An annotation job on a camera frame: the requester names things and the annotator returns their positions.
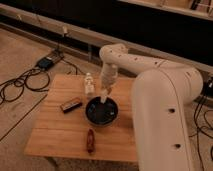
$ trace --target white bottle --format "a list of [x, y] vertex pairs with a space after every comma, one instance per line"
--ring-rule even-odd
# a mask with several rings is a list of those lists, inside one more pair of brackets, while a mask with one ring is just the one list
[[95, 92], [95, 86], [94, 86], [94, 80], [90, 73], [86, 73], [85, 79], [84, 79], [84, 86], [85, 86], [85, 94], [88, 99], [91, 99], [93, 97], [93, 94]]

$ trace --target tabletop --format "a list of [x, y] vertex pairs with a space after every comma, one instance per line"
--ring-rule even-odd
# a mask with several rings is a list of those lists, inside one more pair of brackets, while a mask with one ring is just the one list
[[[95, 94], [100, 95], [100, 79], [94, 78]], [[48, 96], [37, 116], [25, 154], [92, 160], [137, 162], [131, 111], [132, 78], [119, 77], [110, 94], [118, 105], [118, 116], [108, 126], [97, 127], [85, 115], [88, 103], [84, 93], [84, 76], [56, 75]], [[83, 105], [67, 114], [60, 105], [80, 97]], [[86, 150], [87, 132], [95, 134], [95, 152]]]

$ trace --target floor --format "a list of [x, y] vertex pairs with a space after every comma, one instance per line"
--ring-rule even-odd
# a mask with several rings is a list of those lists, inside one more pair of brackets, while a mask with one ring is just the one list
[[[8, 32], [0, 28], [0, 83], [19, 76], [24, 71], [32, 68], [36, 61], [48, 54], [52, 48], [34, 42], [22, 36]], [[101, 68], [89, 62], [80, 60], [68, 54], [65, 59], [76, 64], [84, 72], [100, 73]], [[70, 66], [65, 63], [58, 63], [49, 72], [51, 80], [57, 73], [68, 73]], [[35, 84], [42, 84], [43, 78], [32, 80]], [[26, 90], [24, 94], [15, 102], [5, 103], [0, 106], [0, 138], [22, 118], [27, 111], [44, 96], [43, 93], [35, 93]], [[48, 161], [41, 157], [31, 157], [23, 154], [25, 145], [30, 136], [36, 115], [41, 105], [38, 105], [27, 115], [2, 141], [0, 141], [0, 170], [4, 171], [52, 171], [54, 168]], [[192, 121], [193, 110], [196, 104], [186, 106], [186, 120], [189, 134], [193, 134], [195, 127]], [[213, 162], [210, 159], [209, 148], [213, 145], [212, 140], [205, 136], [200, 136], [201, 153], [203, 156], [205, 171], [213, 170]], [[195, 171], [200, 171], [199, 160], [196, 152], [195, 138], [191, 139], [192, 156]], [[137, 171], [135, 163], [107, 162], [107, 161], [87, 161], [75, 159], [56, 159], [60, 165], [60, 171]]]

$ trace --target cable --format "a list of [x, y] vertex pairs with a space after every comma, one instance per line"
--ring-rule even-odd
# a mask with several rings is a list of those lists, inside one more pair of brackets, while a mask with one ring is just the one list
[[[38, 76], [40, 74], [45, 74], [47, 78], [47, 82], [45, 83], [45, 85], [43, 85], [42, 87], [37, 87], [37, 88], [31, 87], [28, 83], [29, 80], [32, 77]], [[24, 93], [25, 87], [34, 92], [44, 92], [44, 91], [48, 91], [45, 88], [49, 84], [50, 84], [50, 76], [46, 71], [41, 70], [40, 68], [32, 68], [30, 70], [27, 70], [23, 74], [21, 74], [19, 77], [13, 78], [11, 80], [5, 81], [4, 83], [0, 84], [0, 105], [2, 105], [4, 102], [14, 102], [17, 99], [19, 99]], [[11, 86], [21, 90], [15, 97], [9, 99], [7, 97], [6, 92], [7, 92], [7, 89]]]
[[21, 117], [21, 119], [18, 120], [18, 122], [15, 123], [15, 125], [13, 125], [12, 128], [10, 128], [1, 138], [0, 138], [0, 142], [15, 128], [17, 127], [17, 125], [26, 117], [29, 115], [29, 113], [31, 111], [33, 111], [33, 109], [35, 109], [45, 98], [46, 98], [47, 94], [44, 95], [23, 117]]
[[[212, 80], [210, 80], [208, 82], [208, 87], [210, 87], [212, 85]], [[207, 133], [206, 131], [204, 131], [204, 129], [208, 130], [208, 131], [213, 131], [213, 127], [212, 125], [210, 124], [210, 122], [207, 120], [207, 113], [209, 113], [210, 111], [213, 111], [213, 110], [207, 110], [204, 112], [203, 114], [203, 119], [205, 121], [205, 125], [203, 126], [200, 126], [199, 123], [198, 123], [198, 120], [199, 120], [199, 116], [201, 114], [201, 110], [202, 110], [202, 107], [203, 105], [205, 104], [206, 100], [207, 100], [207, 97], [208, 97], [208, 91], [207, 89], [204, 89], [203, 91], [203, 95], [202, 97], [200, 98], [196, 108], [195, 108], [195, 111], [194, 111], [194, 116], [193, 116], [193, 119], [194, 119], [194, 123], [195, 123], [195, 126], [196, 126], [196, 133], [189, 136], [190, 138], [191, 137], [194, 137], [196, 136], [197, 137], [197, 152], [198, 152], [198, 157], [199, 157], [199, 160], [200, 160], [200, 165], [201, 165], [201, 169], [202, 171], [205, 171], [205, 167], [204, 167], [204, 163], [203, 163], [203, 159], [202, 159], [202, 155], [201, 155], [201, 151], [200, 151], [200, 137], [199, 135], [200, 134], [203, 134], [205, 136], [207, 136], [208, 138], [210, 139], [213, 139], [213, 136], [210, 135], [209, 133]]]
[[210, 156], [211, 156], [211, 159], [213, 161], [213, 146], [211, 147], [211, 150], [210, 150]]
[[62, 61], [65, 62], [65, 63], [67, 63], [67, 64], [69, 64], [70, 66], [72, 66], [72, 67], [75, 69], [75, 74], [76, 74], [76, 75], [78, 74], [78, 71], [79, 71], [81, 74], [85, 75], [85, 73], [84, 73], [78, 66], [76, 66], [75, 64], [73, 64], [73, 63], [71, 63], [71, 62], [69, 62], [69, 61], [67, 61], [67, 60], [65, 60], [65, 59], [62, 59]]
[[199, 133], [200, 133], [200, 131], [199, 131], [199, 129], [197, 129], [197, 152], [198, 152], [198, 156], [199, 156], [199, 159], [200, 159], [201, 169], [202, 169], [202, 171], [205, 171], [203, 159], [202, 159], [202, 156], [201, 156], [201, 153], [200, 153]]
[[209, 121], [207, 120], [207, 118], [206, 118], [206, 115], [207, 115], [207, 113], [209, 113], [209, 112], [213, 112], [213, 110], [207, 110], [207, 111], [205, 111], [204, 114], [203, 114], [203, 118], [204, 118], [206, 124], [209, 126], [209, 128], [213, 130], [213, 125], [211, 125], [211, 124], [209, 123]]

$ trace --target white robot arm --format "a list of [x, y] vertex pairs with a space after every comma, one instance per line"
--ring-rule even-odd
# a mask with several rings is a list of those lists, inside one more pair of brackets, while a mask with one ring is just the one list
[[132, 111], [140, 170], [194, 170], [183, 105], [200, 94], [200, 73], [181, 63], [128, 54], [123, 44], [102, 47], [100, 57], [102, 102], [116, 81], [118, 67], [138, 75]]

